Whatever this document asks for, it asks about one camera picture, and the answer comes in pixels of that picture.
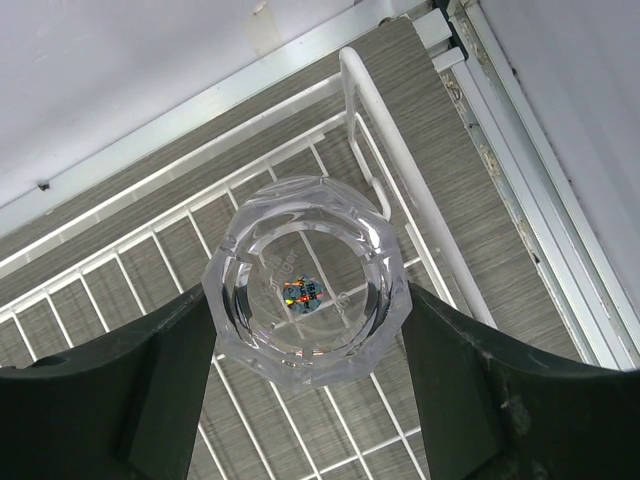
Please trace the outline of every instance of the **gray wood surface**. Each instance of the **gray wood surface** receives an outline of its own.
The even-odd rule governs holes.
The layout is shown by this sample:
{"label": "gray wood surface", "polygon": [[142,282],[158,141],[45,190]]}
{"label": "gray wood surface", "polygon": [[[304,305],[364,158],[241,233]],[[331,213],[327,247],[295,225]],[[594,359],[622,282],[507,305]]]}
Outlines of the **gray wood surface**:
{"label": "gray wood surface", "polygon": [[[354,42],[353,46],[363,57],[387,102],[499,328],[539,348],[577,358],[566,329],[411,23],[406,19],[387,23]],[[270,87],[60,207],[48,217],[3,239],[0,241],[0,256],[16,251],[25,243],[33,241],[150,172],[337,70],[337,58],[334,54]],[[282,124],[175,180],[166,188],[67,242],[51,254],[32,262],[0,281],[0,302],[4,304],[10,301],[51,275],[108,245],[231,173],[239,165],[254,160],[328,118],[339,111],[341,106],[342,99],[336,96],[312,109],[293,115]],[[345,140],[344,130],[337,129],[329,132],[316,147],[332,176],[356,187],[377,203]],[[277,166],[275,172],[279,176],[319,174],[319,168],[313,155],[307,150],[293,161],[290,159]],[[270,181],[267,174],[262,174],[234,189],[233,194],[242,202]],[[413,259],[417,254],[404,230],[405,221],[397,205],[393,205],[393,208],[392,224],[398,231],[404,259]],[[214,249],[218,245],[233,212],[233,205],[227,197],[221,197],[194,212],[196,223],[209,248]],[[421,230],[428,245],[435,247],[428,230],[423,226]],[[181,286],[188,288],[195,284],[206,265],[207,257],[191,224],[187,220],[180,220],[158,232],[158,241],[174,267]],[[434,255],[447,284],[454,292],[454,299],[464,311],[464,303],[446,265],[442,258],[435,253]],[[146,311],[159,307],[177,295],[178,289],[153,240],[146,240],[125,252],[122,261]],[[411,281],[432,288],[419,264],[408,269],[408,277]],[[86,280],[110,328],[116,328],[141,315],[115,261],[90,272]],[[54,294],[52,300],[74,343],[82,343],[103,333],[86,292],[77,282]],[[21,312],[18,318],[38,355],[66,348],[53,312],[45,302]],[[29,362],[26,346],[15,324],[0,325],[0,363],[25,366]],[[221,361],[221,369],[275,476],[295,480],[311,474],[309,462],[269,384],[228,360]],[[396,338],[393,347],[377,367],[376,375],[402,430],[418,426],[401,337]],[[337,385],[331,391],[359,449],[373,448],[397,436],[393,422],[370,378]],[[282,390],[281,393],[319,469],[355,455],[344,428],[322,390],[302,394]],[[213,367],[201,420],[228,478],[268,478],[222,379]],[[426,472],[420,435],[410,436],[409,444]],[[366,456],[365,460],[374,478],[418,478],[406,449],[399,441]],[[222,478],[206,444],[199,436],[196,439],[189,478]],[[323,478],[359,479],[366,476],[356,460],[324,474]]]}

